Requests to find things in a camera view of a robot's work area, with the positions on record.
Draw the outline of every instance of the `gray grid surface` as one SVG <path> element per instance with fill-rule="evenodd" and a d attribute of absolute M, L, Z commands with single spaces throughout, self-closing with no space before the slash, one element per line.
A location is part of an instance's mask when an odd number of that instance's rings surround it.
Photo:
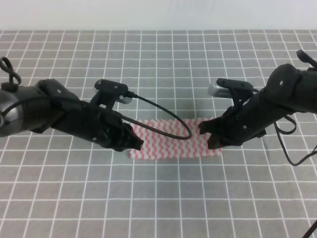
<path fill-rule="evenodd" d="M 198 118 L 232 105 L 207 94 L 211 81 L 261 88 L 277 65 L 306 69 L 295 52 L 317 59 L 316 40 L 309 30 L 0 31 L 0 56 L 24 85 L 52 77 L 89 100 L 108 78 Z M 137 100 L 115 108 L 168 118 Z M 298 129 L 283 140 L 300 158 L 317 143 L 317 119 L 294 118 Z M 134 161 L 53 130 L 1 138 L 0 151 L 1 238 L 298 238 L 317 218 L 317 160 L 288 165 L 272 126 L 212 158 Z"/>

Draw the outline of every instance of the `black bracket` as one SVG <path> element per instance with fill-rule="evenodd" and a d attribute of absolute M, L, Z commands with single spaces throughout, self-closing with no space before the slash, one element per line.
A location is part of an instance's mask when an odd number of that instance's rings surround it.
<path fill-rule="evenodd" d="M 97 93 L 90 101 L 95 106 L 105 105 L 106 110 L 112 110 L 115 102 L 128 104 L 132 98 L 127 98 L 128 86 L 122 83 L 100 79 L 95 83 Z"/>
<path fill-rule="evenodd" d="M 249 82 L 219 78 L 217 84 L 229 89 L 234 105 L 244 103 L 253 96 L 253 85 Z"/>

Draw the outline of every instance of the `white grid line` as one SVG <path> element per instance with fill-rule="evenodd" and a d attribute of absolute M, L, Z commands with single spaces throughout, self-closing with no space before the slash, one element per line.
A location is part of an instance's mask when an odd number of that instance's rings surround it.
<path fill-rule="evenodd" d="M 93 44 L 92 44 L 92 48 L 94 46 L 94 40 L 95 40 L 95 36 L 96 36 L 96 32 L 94 33 L 94 36 L 93 36 Z M 84 85 L 86 83 L 86 79 L 87 79 L 87 75 L 88 75 L 88 69 L 86 70 L 86 75 L 85 75 L 85 80 L 84 80 Z M 84 197 L 85 197 L 85 192 L 86 192 L 86 186 L 87 186 L 87 181 L 88 181 L 88 175 L 89 175 L 89 168 L 90 168 L 90 162 L 91 162 L 91 155 L 92 155 L 92 152 L 93 152 L 93 146 L 94 144 L 91 143 L 91 149 L 90 149 L 90 155 L 89 155 L 89 161 L 88 161 L 88 166 L 87 166 L 87 173 L 86 173 L 86 180 L 85 180 L 85 184 L 84 184 L 84 192 L 83 192 L 83 197 L 82 197 L 82 201 L 81 201 L 81 204 L 80 204 L 80 211 L 79 211 L 79 218 L 81 218 L 82 216 L 82 212 L 83 212 L 83 206 L 84 206 Z M 80 227 L 80 220 L 78 221 L 77 223 L 77 228 L 76 228 L 76 238 L 78 237 L 79 235 L 79 227 Z"/>
<path fill-rule="evenodd" d="M 78 43 L 78 40 L 79 40 L 79 35 L 80 35 L 80 34 L 78 34 L 75 49 L 77 48 L 77 43 Z M 65 85 L 67 85 L 67 82 L 68 82 L 68 79 L 69 79 L 69 74 L 70 74 L 70 69 L 69 69 L 69 71 L 68 71 L 68 75 L 67 75 L 67 78 L 66 78 Z M 67 153 L 67 159 L 66 159 L 66 163 L 65 163 L 65 168 L 64 168 L 64 172 L 63 172 L 63 177 L 62 177 L 61 184 L 60 184 L 60 188 L 59 188 L 59 192 L 58 192 L 58 197 L 57 197 L 57 202 L 56 202 L 56 207 L 55 207 L 55 211 L 54 211 L 54 217 L 53 217 L 53 221 L 52 221 L 52 225 L 51 225 L 51 231 L 50 231 L 50 236 L 49 236 L 49 238 L 52 238 L 52 235 L 53 235 L 53 229 L 54 229 L 54 225 L 55 225 L 55 220 L 56 220 L 56 215 L 57 215 L 57 209 L 58 209 L 58 206 L 59 206 L 60 195 L 61 195 L 61 191 L 62 191 L 62 188 L 63 188 L 63 182 L 64 182 L 64 179 L 65 179 L 65 174 L 66 174 L 66 170 L 67 170 L 67 164 L 68 164 L 68 161 L 69 161 L 70 148 L 72 147 L 73 140 L 74 140 L 74 136 L 72 136 L 72 137 L 71 137 L 71 140 L 70 140 L 69 150 L 68 150 L 68 153 Z"/>
<path fill-rule="evenodd" d="M 305 139 L 304 139 L 304 137 L 303 137 L 303 133 L 302 133 L 302 130 L 301 130 L 301 126 L 300 126 L 300 123 L 298 123 L 298 121 L 297 121 L 297 125 L 298 125 L 298 129 L 299 129 L 299 131 L 300 131 L 300 134 L 302 135 L 302 138 L 303 138 L 303 141 L 304 141 L 306 150 L 307 150 L 307 152 L 309 153 L 308 146 L 307 146 L 306 141 L 305 141 Z M 282 138 L 282 141 L 283 141 L 283 143 L 284 143 L 285 148 L 287 148 L 287 147 L 286 147 L 286 144 L 285 144 L 285 141 L 284 141 L 284 138 L 283 138 L 282 135 L 281 135 L 281 138 Z M 299 187 L 299 184 L 298 184 L 298 182 L 297 182 L 297 177 L 296 177 L 296 174 L 295 174 L 295 171 L 294 171 L 294 167 L 291 167 L 291 168 L 292 168 L 292 172 L 293 172 L 293 175 L 294 175 L 294 178 L 295 178 L 295 181 L 296 181 L 297 188 L 298 188 L 298 190 L 299 190 L 300 197 L 301 197 L 301 199 L 303 199 L 302 190 L 301 190 L 301 188 Z M 305 211 L 305 215 L 306 215 L 306 218 L 307 218 L 307 221 L 308 221 L 308 225 L 311 226 L 311 221 L 310 221 L 309 216 L 308 216 L 306 204 L 304 203 L 303 200 L 302 200 L 302 204 L 303 204 L 303 208 L 304 208 L 304 211 Z"/>
<path fill-rule="evenodd" d="M 224 56 L 223 56 L 223 52 L 221 51 L 221 55 L 222 55 L 222 60 L 223 60 L 223 65 L 225 66 L 225 60 L 224 60 Z M 213 108 L 215 109 L 215 105 L 214 105 L 214 97 L 212 97 L 212 103 L 213 103 Z M 221 154 L 221 162 L 222 164 L 224 164 L 223 162 L 223 155 Z M 228 183 L 227 183 L 227 176 L 226 176 L 226 170 L 224 169 L 224 166 L 222 166 L 223 169 L 223 173 L 224 173 L 224 179 L 226 180 L 226 189 L 227 189 L 227 195 L 228 195 L 228 199 L 229 199 L 229 210 L 230 210 L 230 216 L 231 216 L 231 224 L 232 224 L 232 229 L 233 229 L 233 237 L 236 238 L 236 232 L 235 232 L 235 227 L 234 227 L 234 222 L 233 222 L 233 215 L 232 215 L 232 208 L 231 208 L 231 202 L 230 202 L 230 195 L 229 195 L 229 189 L 228 189 Z"/>
<path fill-rule="evenodd" d="M 105 69 L 104 69 L 104 78 L 105 78 L 105 75 L 106 75 L 107 56 L 106 56 Z M 112 150 L 111 163 L 110 163 L 110 172 L 109 172 L 109 181 L 111 181 L 111 175 L 112 175 L 113 155 L 114 155 L 114 151 Z M 107 211 L 108 211 L 109 193 L 110 193 L 110 183 L 108 182 L 107 199 L 106 199 L 106 207 L 105 207 L 105 220 L 104 220 L 104 227 L 103 227 L 102 237 L 105 237 L 105 235 L 106 235 L 106 219 L 107 219 Z"/>
<path fill-rule="evenodd" d="M 17 37 L 17 34 L 15 35 L 14 40 L 12 41 L 12 43 L 11 43 L 11 45 L 10 45 L 10 47 L 9 47 L 8 53 L 10 52 L 11 47 L 12 47 L 12 45 L 14 44 L 14 42 L 15 42 L 15 40 L 16 40 L 16 37 Z M 6 143 L 5 143 L 5 146 L 4 146 L 4 150 L 6 149 L 9 140 L 10 140 L 10 139 L 7 138 Z M 0 162 L 2 162 L 2 160 L 3 160 L 3 155 L 4 155 L 4 152 L 1 154 Z M 13 191 L 14 191 L 14 189 L 15 189 L 15 184 L 16 184 L 16 182 L 17 182 L 17 180 L 18 180 L 20 170 L 21 170 L 21 167 L 19 167 L 18 173 L 16 174 L 15 181 L 14 181 L 14 184 L 13 184 L 13 186 L 12 186 L 12 190 L 11 190 L 11 193 L 10 193 L 10 197 L 9 197 L 9 198 L 12 198 L 12 196 L 13 196 Z M 5 211 L 4 211 L 4 214 L 3 214 L 3 218 L 6 217 L 6 214 L 7 214 L 8 209 L 9 209 L 9 205 L 10 205 L 10 201 L 8 201 L 8 203 L 7 203 L 6 207 L 5 207 Z M 0 234 L 1 234 L 1 231 L 2 231 L 2 228 L 3 228 L 3 224 L 4 224 L 4 221 L 2 221 L 1 224 L 0 224 Z"/>
<path fill-rule="evenodd" d="M 265 84 L 263 72 L 262 72 L 261 69 L 260 69 L 260 72 L 261 72 L 261 75 L 262 75 L 263 82 L 264 82 L 264 84 Z M 263 137 L 261 137 L 260 140 L 261 140 L 261 142 L 262 142 L 262 146 L 263 146 L 263 149 L 264 149 L 264 154 L 265 154 L 265 158 L 266 158 L 267 164 L 269 164 L 268 158 L 267 158 L 267 154 L 266 154 L 266 151 L 265 151 L 265 146 L 264 146 Z M 269 169 L 269 172 L 270 172 L 270 175 L 271 175 L 271 179 L 272 179 L 272 183 L 273 183 L 273 187 L 274 187 L 274 191 L 275 191 L 276 197 L 278 198 L 278 194 L 277 194 L 277 190 L 276 190 L 276 187 L 275 187 L 274 178 L 273 178 L 273 175 L 272 175 L 271 168 L 269 167 L 268 169 Z M 279 200 L 278 200 L 278 206 L 279 206 L 279 210 L 280 210 L 280 213 L 281 213 L 281 216 L 282 216 L 282 219 L 283 219 L 283 225 L 284 225 L 286 237 L 289 238 L 287 226 L 286 226 L 286 223 L 285 223 L 285 220 L 284 220 L 284 215 L 283 215 L 282 207 L 281 207 L 281 204 L 280 204 Z"/>
<path fill-rule="evenodd" d="M 139 67 L 141 66 L 141 50 L 139 53 Z M 138 89 L 137 89 L 137 95 L 139 94 L 139 87 L 140 87 L 140 68 L 139 68 L 139 74 L 138 74 Z M 136 108 L 136 115 L 135 115 L 135 119 L 138 119 L 138 106 L 139 106 L 139 99 L 137 99 L 137 108 Z M 132 164 L 132 182 L 131 182 L 131 201 L 130 201 L 130 217 L 129 217 L 129 234 L 128 234 L 128 238 L 131 237 L 131 221 L 132 221 L 132 198 L 133 198 L 133 182 L 134 182 L 134 165 L 135 165 L 135 160 L 133 160 L 133 164 Z"/>
<path fill-rule="evenodd" d="M 51 75 L 51 74 L 52 74 L 52 72 L 53 72 L 53 69 L 54 69 L 55 63 L 56 63 L 56 58 L 55 58 L 55 60 L 54 60 L 53 66 L 52 66 L 52 68 L 51 68 L 50 75 Z M 53 135 L 53 130 L 52 130 L 52 133 L 51 133 L 51 136 L 50 136 L 50 141 L 49 141 L 49 144 L 48 144 L 47 149 L 49 149 L 49 147 L 50 147 L 50 145 L 51 145 L 52 135 Z M 30 140 L 31 140 L 31 136 L 30 136 L 30 137 L 29 137 L 29 139 L 28 139 L 27 146 L 26 146 L 25 152 L 24 152 L 24 154 L 23 154 L 23 158 L 22 158 L 22 162 L 21 162 L 21 164 L 22 164 L 22 163 L 23 163 L 23 161 L 24 161 L 25 154 L 26 154 L 27 148 L 28 148 L 28 146 L 29 146 Z M 45 157 L 44 157 L 44 162 L 43 162 L 43 165 L 45 164 L 45 161 L 46 161 L 47 155 L 48 155 L 48 150 L 47 150 L 47 151 L 46 151 L 46 153 L 45 153 Z M 29 221 L 30 221 L 30 218 L 31 218 L 32 212 L 33 212 L 33 207 L 34 207 L 34 203 L 35 203 L 36 195 L 37 195 L 37 192 L 38 192 L 38 190 L 39 190 L 39 186 L 40 186 L 39 181 L 40 181 L 40 180 L 41 180 L 41 178 L 42 178 L 43 170 L 44 170 L 44 166 L 42 166 L 42 167 L 41 167 L 41 172 L 40 172 L 40 176 L 39 176 L 39 179 L 38 179 L 38 183 L 37 183 L 37 185 L 36 185 L 36 189 L 35 189 L 35 193 L 34 193 L 33 201 L 32 201 L 32 204 L 31 204 L 31 208 L 30 208 L 29 215 L 28 215 L 28 220 L 27 220 L 26 225 L 25 225 L 25 229 L 24 229 L 24 233 L 23 233 L 23 238 L 25 238 L 25 236 L 26 236 L 26 234 L 27 234 L 27 229 L 28 229 L 28 226 L 29 226 Z"/>
<path fill-rule="evenodd" d="M 233 36 L 234 36 L 234 40 L 235 40 L 235 42 L 237 44 L 237 39 L 236 39 L 235 34 L 233 34 Z M 240 52 L 239 51 L 238 51 L 238 55 L 239 55 L 239 59 L 240 59 L 240 63 L 241 63 L 242 71 L 243 71 L 243 76 L 245 77 L 246 74 L 244 72 L 244 67 L 243 67 L 243 64 L 242 64 L 242 60 L 241 60 L 241 56 L 240 56 Z M 262 231 L 261 231 L 261 226 L 260 226 L 260 222 L 259 222 L 257 206 L 256 206 L 256 202 L 254 200 L 254 194 L 253 194 L 253 189 L 252 189 L 250 176 L 249 176 L 249 171 L 248 171 L 248 167 L 247 167 L 247 161 L 246 161 L 245 153 L 244 153 L 244 150 L 243 150 L 243 145 L 241 146 L 241 150 L 242 150 L 243 160 L 244 160 L 244 163 L 246 165 L 246 172 L 247 172 L 247 176 L 248 176 L 248 180 L 249 180 L 249 186 L 250 186 L 251 196 L 252 196 L 252 200 L 253 200 L 253 206 L 254 206 L 254 211 L 255 211 L 255 215 L 256 215 L 256 219 L 257 219 L 257 224 L 258 224 L 258 228 L 259 228 L 260 238 L 262 238 Z"/>

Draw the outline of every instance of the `grid mat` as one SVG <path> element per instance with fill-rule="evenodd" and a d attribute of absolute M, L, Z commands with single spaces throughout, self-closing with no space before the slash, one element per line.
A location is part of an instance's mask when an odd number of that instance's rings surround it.
<path fill-rule="evenodd" d="M 211 81 L 261 88 L 277 65 L 306 69 L 296 50 L 317 59 L 316 42 L 313 30 L 0 31 L 0 56 L 23 85 L 52 77 L 89 100 L 109 78 L 189 119 L 232 105 L 207 94 Z M 115 108 L 169 118 L 137 100 Z M 316 116 L 294 118 L 283 136 L 293 159 L 317 141 Z M 53 130 L 1 138 L 0 151 L 1 238 L 299 238 L 317 218 L 317 160 L 288 165 L 273 126 L 212 158 L 131 160 Z"/>

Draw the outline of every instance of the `zigzag patterned cloth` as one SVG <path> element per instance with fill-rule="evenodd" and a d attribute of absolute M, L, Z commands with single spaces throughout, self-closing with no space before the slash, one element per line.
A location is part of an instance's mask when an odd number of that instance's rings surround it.
<path fill-rule="evenodd" d="M 207 140 L 210 134 L 199 134 L 198 124 L 206 118 L 185 119 L 184 122 L 190 127 L 193 136 L 188 140 L 176 140 L 159 135 L 138 125 L 133 125 L 133 130 L 138 137 L 144 140 L 140 151 L 131 150 L 132 159 L 157 160 L 171 158 L 196 158 L 221 155 L 221 149 L 209 150 Z M 151 119 L 139 120 L 140 122 L 163 130 L 165 132 L 186 136 L 187 131 L 184 126 L 175 119 Z"/>

